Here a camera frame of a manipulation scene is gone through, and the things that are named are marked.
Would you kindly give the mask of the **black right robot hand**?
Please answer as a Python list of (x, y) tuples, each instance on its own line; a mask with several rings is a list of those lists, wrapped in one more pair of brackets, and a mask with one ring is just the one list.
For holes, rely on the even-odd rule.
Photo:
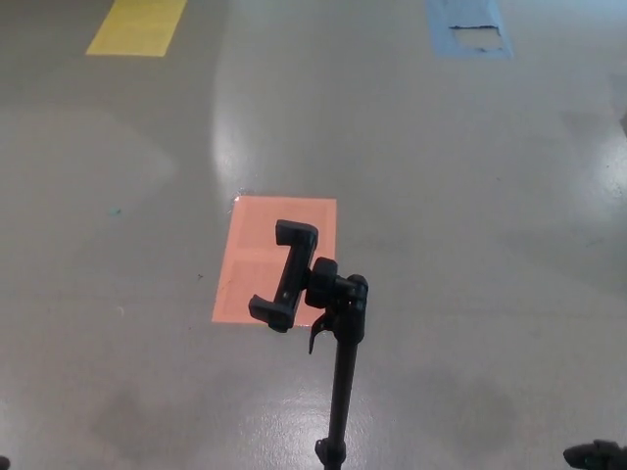
[(618, 443), (594, 440), (567, 448), (563, 452), (566, 463), (582, 470), (626, 470), (626, 447)]

